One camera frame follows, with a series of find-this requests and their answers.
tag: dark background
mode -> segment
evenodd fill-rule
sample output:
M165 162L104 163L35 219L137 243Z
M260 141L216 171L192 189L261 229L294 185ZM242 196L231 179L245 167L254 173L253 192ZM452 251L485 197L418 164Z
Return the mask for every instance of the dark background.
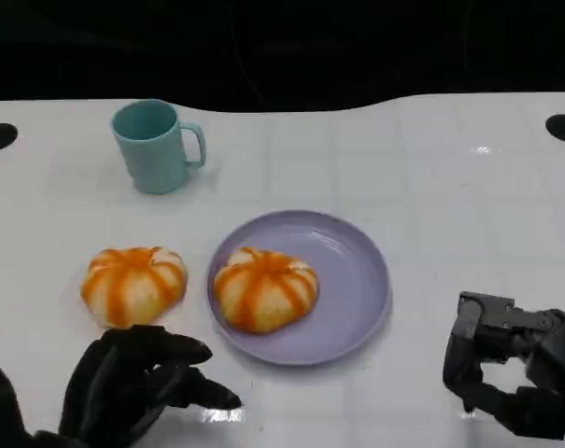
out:
M329 110L565 91L565 0L0 0L0 100Z

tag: mug handle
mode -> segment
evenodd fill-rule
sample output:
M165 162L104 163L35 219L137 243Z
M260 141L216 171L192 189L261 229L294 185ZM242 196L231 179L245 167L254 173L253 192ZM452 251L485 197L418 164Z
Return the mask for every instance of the mug handle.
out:
M186 129L191 131L197 137L199 142L199 154L201 159L199 161L187 161L186 165L190 168L201 168L205 165L205 160L207 159L207 153L205 152L205 136L204 132L199 126L193 123L180 123L180 129Z

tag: plate rim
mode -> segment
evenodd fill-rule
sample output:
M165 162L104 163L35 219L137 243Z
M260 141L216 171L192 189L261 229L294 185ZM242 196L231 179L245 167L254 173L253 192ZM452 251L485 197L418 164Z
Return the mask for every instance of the plate rim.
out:
M385 300L385 304L384 304L384 307L383 307L377 321L366 332L364 332L363 335L360 338L358 338L354 343L349 344L347 347L345 347L342 350L339 350L334 355L314 357L311 360L304 360L304 359L294 359L293 360L293 359L291 359L291 360L288 360L288 361L286 361L286 360L280 361L280 360L276 360L275 358L271 358L271 357L262 355L260 353L257 353L255 351L251 350L250 348L246 348L244 345L239 343L229 333L229 331L219 322L218 317L216 316L216 312L214 310L214 305L212 305L212 302L214 302L214 304L215 304L217 301L216 301L216 298L213 295L214 293L213 293L213 288L212 288L212 285L211 285L212 282L210 282L210 279L212 278L212 276L215 277L215 275L216 275L216 273L213 273L213 275L212 275L212 272L215 271L215 269L216 269L216 258L218 256L218 254L221 252L221 249L230 240L232 240L236 234L242 232L247 227L251 227L251 226L255 225L255 223L257 223L261 220L264 220L266 218L274 218L276 216L284 216L284 215L312 215L313 217L320 217L320 218L323 217L324 219L329 219L331 221L335 221L337 223L340 223L343 226L348 226L355 233L358 233L361 237L364 237L364 240L369 245L371 245L371 247L374 249L375 254L379 258L381 265L383 266L384 270L386 271L386 277L387 277L388 281L387 281L386 290L384 291L384 298L383 298L383 300ZM265 213L263 215L259 215L258 217L254 217L254 218L250 219L249 221L246 221L244 224L241 224L240 226L236 227L233 231L231 231L228 234L228 236L226 236L223 240L221 240L221 242L218 244L218 247L216 248L216 250L212 254L210 261L209 261L209 264L208 264L208 268L207 268L207 274L206 274L206 278L205 278L205 287L206 287L206 292L207 292L206 299L207 299L207 305L208 305L208 308L209 308L209 313L211 315L213 322L216 324L216 326L218 328L218 333L223 335L224 339L228 343L233 345L235 347L235 349L237 349L237 350L239 350L239 351L241 351L241 352L243 352L247 355L255 357L256 359L259 359L261 361L264 361L264 362L267 362L267 363L270 363L270 364L275 364L275 365L278 365L278 366L315 366L315 365L318 365L318 364L324 364L324 363L334 361L334 360L339 359L341 357L345 357L349 353L357 350L362 345L367 343L380 330L380 328L386 323L386 321L388 320L388 314L389 314L389 311L391 309L391 302L392 302L392 286L391 286L391 279L390 279L390 272L389 272L388 264L386 262L386 258L382 254L381 250L379 250L379 248L375 244L374 240L372 240L369 237L369 235L367 235L364 231L362 231L357 226L348 222L345 219L335 217L335 216L329 215L327 213L317 212L317 211L313 211L313 210L303 210L303 209L276 210L274 212L269 212L269 213Z

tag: robotic hand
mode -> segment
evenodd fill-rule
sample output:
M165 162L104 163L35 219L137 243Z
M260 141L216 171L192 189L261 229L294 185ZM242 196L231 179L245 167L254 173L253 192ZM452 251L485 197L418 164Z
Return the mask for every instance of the robotic hand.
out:
M0 446L125 448L145 435L166 406L240 407L233 392L191 367L210 358L203 343L162 327L108 330L75 368L58 435L27 433L14 389L0 370Z
M483 382L482 362L510 357L526 365L537 387L508 394ZM493 415L517 436L562 440L565 436L565 313L529 313L515 301L462 292L444 364L446 387L475 408Z

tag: orange stripe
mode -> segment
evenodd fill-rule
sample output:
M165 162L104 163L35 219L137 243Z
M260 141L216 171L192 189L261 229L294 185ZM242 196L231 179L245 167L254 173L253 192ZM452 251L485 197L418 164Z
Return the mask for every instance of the orange stripe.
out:
M107 318L115 327L123 328L127 326L124 287L128 275L129 271L126 268L118 268L114 273L112 285L107 295Z
M313 285L311 285L311 283L306 278L304 278L302 275L295 273L295 272L288 273L287 276L290 277L290 278L296 278L301 283L303 283L304 287L307 289L307 293L309 294L309 301L313 301L313 299L317 295L317 292L316 292L315 288L313 287Z
M218 280L214 285L214 290L216 291L216 298L218 299L218 301L221 301L222 290L226 287L226 284L230 281L230 279L246 269L248 269L248 266L246 264L235 264L218 277Z
M97 284L104 278L104 276L109 272L109 269L101 269L96 271L85 283L83 283L80 289L80 295L87 303L90 304L91 296L93 290L97 287Z
M159 268L160 266L164 266L170 270L170 272L178 279L178 282L181 284L185 283L185 274L183 270L176 266L174 263L170 261L158 261L157 263L153 263L151 265L152 268Z
M255 318L254 318L254 311L255 311L255 302L259 298L259 292L261 290L261 285L263 284L263 275L252 275L248 281L248 287L243 292L243 295L238 300L238 311L237 316L239 320L237 325L241 329L246 329L249 331L254 330L255 328Z
M120 262L126 262L126 259L124 258L122 253L117 249L106 249L102 251L102 254L109 255L110 257L113 257Z
M278 278L277 283L280 286L280 289L282 289L284 291L284 294L289 299L290 304L292 305L292 308L294 309L294 311L298 315L303 315L304 312L305 312L304 304L303 304L303 301L299 298L296 291L294 289L292 289L292 287L290 287L288 283L286 283L286 280L284 279L284 277Z
M151 269L147 270L149 277L158 288L159 296L158 299L162 301L162 298L165 298L165 304L170 305L173 303L177 297L175 296L174 291L168 286L168 282L166 282L161 275L152 271Z

